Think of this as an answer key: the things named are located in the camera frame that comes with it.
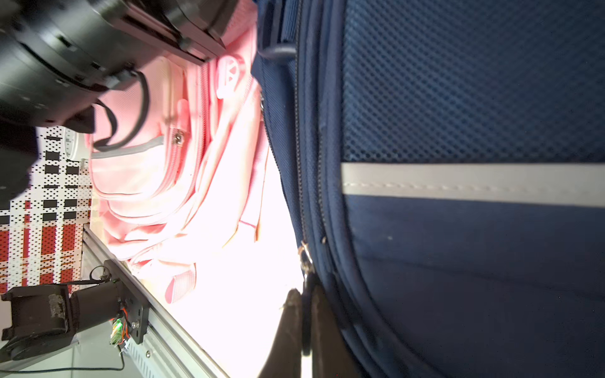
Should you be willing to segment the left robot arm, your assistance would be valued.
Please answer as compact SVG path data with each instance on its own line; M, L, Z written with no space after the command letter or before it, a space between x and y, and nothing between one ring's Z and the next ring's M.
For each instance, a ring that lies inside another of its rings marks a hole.
M163 53L203 64L225 50L235 1L4 1L1 4L1 199L30 184L36 131L95 130L109 91L138 84L140 116L151 95L143 66Z

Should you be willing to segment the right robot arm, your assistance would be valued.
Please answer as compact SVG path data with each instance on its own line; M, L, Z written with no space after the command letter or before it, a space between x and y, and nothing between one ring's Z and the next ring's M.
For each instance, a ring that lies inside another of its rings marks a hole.
M67 284L17 287L1 296L10 306L10 325L1 333L2 362L20 361L57 351L74 336L113 321L111 340L118 346L141 343L149 329L151 304L124 279L110 279L70 293ZM344 345L323 290L291 290L261 377L300 377L303 357L312 360L313 377L359 377Z

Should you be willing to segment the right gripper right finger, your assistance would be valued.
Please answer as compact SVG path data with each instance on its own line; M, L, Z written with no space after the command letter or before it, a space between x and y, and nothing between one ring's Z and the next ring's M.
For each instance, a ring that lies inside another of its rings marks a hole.
M337 320L321 286L316 286L312 291L310 315L313 377L360 377L357 364L343 340Z

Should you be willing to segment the navy zipper pull tab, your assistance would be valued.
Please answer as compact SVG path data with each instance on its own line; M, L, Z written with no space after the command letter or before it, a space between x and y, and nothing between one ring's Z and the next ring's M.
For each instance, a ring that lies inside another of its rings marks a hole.
M298 255L303 279L307 282L315 274L315 267L308 244L304 240L299 244Z

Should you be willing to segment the navy blue backpack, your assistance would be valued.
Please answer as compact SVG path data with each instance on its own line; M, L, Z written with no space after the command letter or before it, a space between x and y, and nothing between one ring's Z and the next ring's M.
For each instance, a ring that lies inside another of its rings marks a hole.
M253 74L360 377L604 375L602 1L260 1Z

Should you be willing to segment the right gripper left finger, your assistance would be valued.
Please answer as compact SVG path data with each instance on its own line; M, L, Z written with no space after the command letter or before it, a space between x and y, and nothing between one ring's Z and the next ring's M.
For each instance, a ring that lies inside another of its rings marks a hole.
M303 349L303 305L298 290L286 297L269 356L260 378L301 378Z

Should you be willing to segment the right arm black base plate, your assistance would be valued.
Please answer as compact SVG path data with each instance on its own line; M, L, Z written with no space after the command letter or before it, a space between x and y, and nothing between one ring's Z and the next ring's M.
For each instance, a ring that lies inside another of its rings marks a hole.
M136 344L143 343L147 333L148 315L151 304L138 280L116 260L105 260L103 265L109 270L110 281L118 285L121 310L128 323L129 337Z

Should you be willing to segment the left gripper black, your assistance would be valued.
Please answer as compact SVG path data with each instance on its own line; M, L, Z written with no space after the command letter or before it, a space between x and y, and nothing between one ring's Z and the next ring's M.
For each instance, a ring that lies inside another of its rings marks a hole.
M112 28L169 54L203 64L225 52L222 40L237 1L95 1Z

